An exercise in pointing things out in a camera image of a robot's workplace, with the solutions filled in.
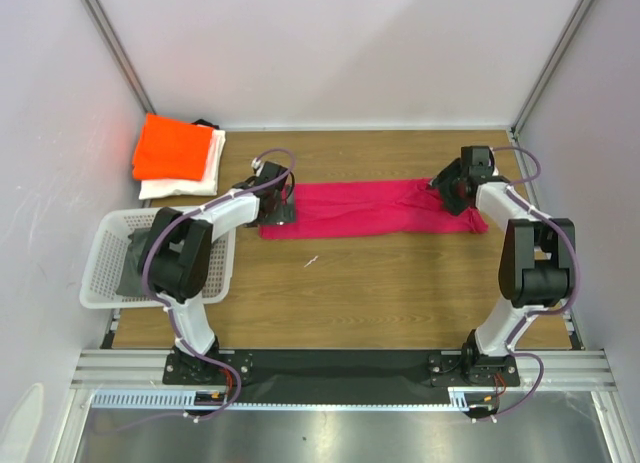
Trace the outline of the pink t shirt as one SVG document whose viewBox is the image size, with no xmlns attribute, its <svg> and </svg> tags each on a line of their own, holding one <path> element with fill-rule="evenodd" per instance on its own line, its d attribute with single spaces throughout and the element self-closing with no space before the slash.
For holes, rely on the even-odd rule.
<svg viewBox="0 0 640 463">
<path fill-rule="evenodd" d="M 392 233 L 484 234 L 489 225 L 475 209 L 446 211 L 430 180 L 409 179 L 300 184 L 296 221 L 263 226 L 265 240 L 379 236 Z"/>
</svg>

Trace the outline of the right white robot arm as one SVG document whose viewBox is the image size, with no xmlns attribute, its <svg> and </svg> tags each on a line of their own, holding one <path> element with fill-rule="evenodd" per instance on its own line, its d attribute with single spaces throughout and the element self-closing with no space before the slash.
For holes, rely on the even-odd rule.
<svg viewBox="0 0 640 463">
<path fill-rule="evenodd" d="M 430 366 L 434 377 L 450 372 L 465 386 L 518 384 L 518 341 L 537 318 L 566 311 L 579 282 L 573 222 L 521 197 L 514 182 L 499 173 L 495 154 L 489 146 L 464 146 L 430 184 L 448 213 L 476 209 L 504 233 L 500 297 L 492 312 L 471 331 L 456 362 Z"/>
</svg>

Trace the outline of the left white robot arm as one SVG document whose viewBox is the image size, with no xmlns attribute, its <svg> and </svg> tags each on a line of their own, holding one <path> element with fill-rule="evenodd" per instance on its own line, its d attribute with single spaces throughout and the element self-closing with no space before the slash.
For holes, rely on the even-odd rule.
<svg viewBox="0 0 640 463">
<path fill-rule="evenodd" d="M 242 380 L 219 357 L 202 293 L 216 240 L 240 226 L 262 225 L 293 193 L 292 167 L 256 159 L 252 169 L 222 197 L 189 211 L 163 207 L 153 220 L 137 271 L 144 295 L 161 305 L 174 332 L 165 384 L 206 384 L 221 375 L 228 385 Z"/>
</svg>

